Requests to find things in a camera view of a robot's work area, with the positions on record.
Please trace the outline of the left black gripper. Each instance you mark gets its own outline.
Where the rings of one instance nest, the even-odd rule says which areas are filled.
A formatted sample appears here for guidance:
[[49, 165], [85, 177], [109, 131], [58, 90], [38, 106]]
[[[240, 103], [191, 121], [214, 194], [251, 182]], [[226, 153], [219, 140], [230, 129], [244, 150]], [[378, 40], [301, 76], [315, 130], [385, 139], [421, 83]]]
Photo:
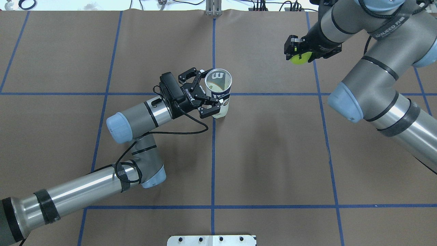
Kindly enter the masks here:
[[182, 109], [184, 112], [189, 113], [194, 109], [199, 108], [199, 115], [201, 119], [218, 114], [221, 109], [222, 99], [209, 98], [205, 102], [199, 99], [195, 99], [196, 94], [205, 95], [201, 91], [200, 86], [198, 86], [199, 81], [206, 77], [206, 72], [204, 70], [197, 70], [195, 67], [188, 69], [187, 71], [178, 75], [178, 81], [181, 85], [188, 82], [190, 78], [195, 78], [192, 83], [186, 88], [185, 86], [180, 87], [178, 83], [171, 82], [171, 118], [176, 119], [183, 115], [180, 111]]

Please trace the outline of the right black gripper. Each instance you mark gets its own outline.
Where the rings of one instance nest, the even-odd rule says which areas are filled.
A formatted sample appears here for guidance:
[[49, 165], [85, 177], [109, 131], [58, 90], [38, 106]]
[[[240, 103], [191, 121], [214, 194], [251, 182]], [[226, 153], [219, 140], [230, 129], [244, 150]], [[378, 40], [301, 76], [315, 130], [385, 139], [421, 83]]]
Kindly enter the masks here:
[[328, 59], [342, 51], [342, 43], [329, 40], [322, 31], [309, 31], [304, 38], [290, 35], [284, 44], [286, 60], [291, 60], [295, 55], [311, 52], [308, 63], [323, 58]]

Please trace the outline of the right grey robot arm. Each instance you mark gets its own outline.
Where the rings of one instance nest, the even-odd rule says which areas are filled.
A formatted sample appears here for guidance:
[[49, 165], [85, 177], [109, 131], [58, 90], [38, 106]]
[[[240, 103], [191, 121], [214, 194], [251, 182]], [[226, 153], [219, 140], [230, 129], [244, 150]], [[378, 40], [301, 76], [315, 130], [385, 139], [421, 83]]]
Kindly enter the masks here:
[[436, 61], [436, 25], [436, 17], [415, 0], [339, 0], [319, 12], [305, 36], [289, 36], [284, 54], [295, 63], [329, 58], [365, 30], [376, 43], [331, 92], [328, 104], [351, 122], [370, 122], [436, 173], [436, 119], [393, 88], [408, 68]]

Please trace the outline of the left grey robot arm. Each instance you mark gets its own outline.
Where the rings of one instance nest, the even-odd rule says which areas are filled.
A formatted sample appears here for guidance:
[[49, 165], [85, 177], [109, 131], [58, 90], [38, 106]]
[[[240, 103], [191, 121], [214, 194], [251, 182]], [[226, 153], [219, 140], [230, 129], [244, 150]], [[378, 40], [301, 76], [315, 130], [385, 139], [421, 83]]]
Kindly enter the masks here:
[[118, 158], [113, 164], [41, 189], [25, 199], [2, 199], [1, 245], [23, 243], [32, 230], [136, 185], [150, 188], [164, 182], [166, 173], [154, 139], [159, 133], [155, 129], [193, 110], [198, 110], [202, 119], [219, 113], [223, 97], [207, 94], [199, 84], [212, 72], [191, 68], [177, 79], [170, 72], [164, 73], [156, 97], [107, 119], [113, 139], [119, 144], [130, 143], [130, 159]]

